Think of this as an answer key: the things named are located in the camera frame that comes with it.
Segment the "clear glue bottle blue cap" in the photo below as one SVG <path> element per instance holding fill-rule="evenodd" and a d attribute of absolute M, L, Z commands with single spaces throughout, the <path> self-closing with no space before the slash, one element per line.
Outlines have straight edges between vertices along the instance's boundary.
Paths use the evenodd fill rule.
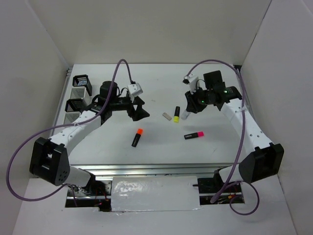
<path fill-rule="evenodd" d="M 189 115 L 190 115 L 191 113 L 189 112 L 189 111 L 187 111 L 187 110 L 184 110 L 183 111 L 183 113 L 181 114 L 181 119 L 182 120 L 187 120 L 187 118 L 189 117 Z"/>

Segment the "orange cap black highlighter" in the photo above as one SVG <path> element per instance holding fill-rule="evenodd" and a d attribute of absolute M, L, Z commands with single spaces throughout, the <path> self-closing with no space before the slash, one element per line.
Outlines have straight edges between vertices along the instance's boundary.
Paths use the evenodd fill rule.
<path fill-rule="evenodd" d="M 136 147 L 137 146 L 137 144 L 138 144 L 142 134 L 143 134 L 143 129 L 139 128 L 137 130 L 137 133 L 136 133 L 134 139 L 133 139 L 132 147 Z"/>

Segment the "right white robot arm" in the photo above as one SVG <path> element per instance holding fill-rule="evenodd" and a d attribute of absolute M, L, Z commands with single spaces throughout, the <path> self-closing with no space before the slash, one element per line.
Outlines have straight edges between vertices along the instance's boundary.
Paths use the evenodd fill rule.
<path fill-rule="evenodd" d="M 208 105 L 213 105 L 229 120 L 241 138 L 240 149 L 247 156 L 235 167 L 229 166 L 218 171 L 219 177 L 213 181 L 215 190 L 224 192 L 230 182 L 243 181 L 254 183 L 276 175 L 279 171 L 284 149 L 281 144 L 274 144 L 260 129 L 243 98 L 234 86 L 227 87 L 219 70 L 204 74 L 205 88 L 200 87 L 195 75 L 185 76 L 183 82 L 189 86 L 185 93 L 187 107 L 181 119 L 191 114 L 202 112 Z"/>

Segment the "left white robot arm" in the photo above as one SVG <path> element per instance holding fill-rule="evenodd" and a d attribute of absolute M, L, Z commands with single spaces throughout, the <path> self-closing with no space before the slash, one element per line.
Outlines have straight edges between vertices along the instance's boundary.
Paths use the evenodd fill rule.
<path fill-rule="evenodd" d="M 91 104 L 86 106 L 80 116 L 60 133 L 48 139 L 38 138 L 33 146 L 29 171 L 33 175 L 55 185 L 64 184 L 79 187 L 85 195 L 96 190 L 105 190 L 104 183 L 96 180 L 91 172 L 70 165 L 69 155 L 73 149 L 91 132 L 104 124 L 114 111 L 126 111 L 133 121 L 149 117 L 139 97 L 143 93 L 138 83 L 130 84 L 124 97 L 117 95 L 118 85 L 105 81 Z"/>

